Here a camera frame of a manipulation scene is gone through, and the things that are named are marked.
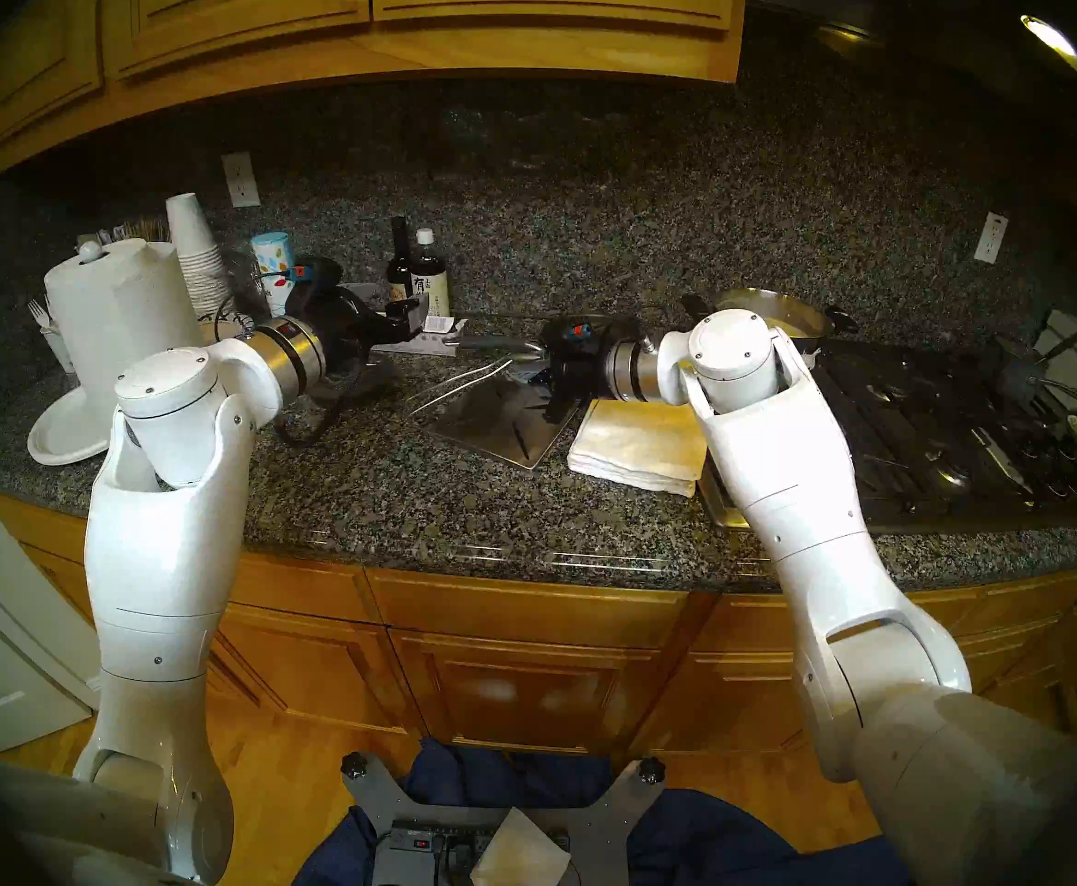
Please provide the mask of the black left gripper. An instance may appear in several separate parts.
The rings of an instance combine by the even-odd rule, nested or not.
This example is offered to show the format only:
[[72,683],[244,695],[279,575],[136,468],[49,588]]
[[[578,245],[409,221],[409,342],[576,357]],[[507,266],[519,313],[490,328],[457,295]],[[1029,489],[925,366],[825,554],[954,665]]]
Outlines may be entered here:
[[313,294],[313,329],[323,349],[324,376],[365,364],[374,346],[412,342],[425,333],[430,298],[393,300],[376,311],[349,289]]

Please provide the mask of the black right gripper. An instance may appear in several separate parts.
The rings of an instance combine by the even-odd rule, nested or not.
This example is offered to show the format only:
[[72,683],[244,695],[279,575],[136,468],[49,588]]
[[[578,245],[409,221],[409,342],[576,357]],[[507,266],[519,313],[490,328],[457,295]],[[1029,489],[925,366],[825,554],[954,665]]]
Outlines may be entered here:
[[545,353],[528,363],[528,372],[549,372],[549,398],[543,409],[547,424],[561,425],[584,400],[614,399],[609,358],[612,339],[548,339]]

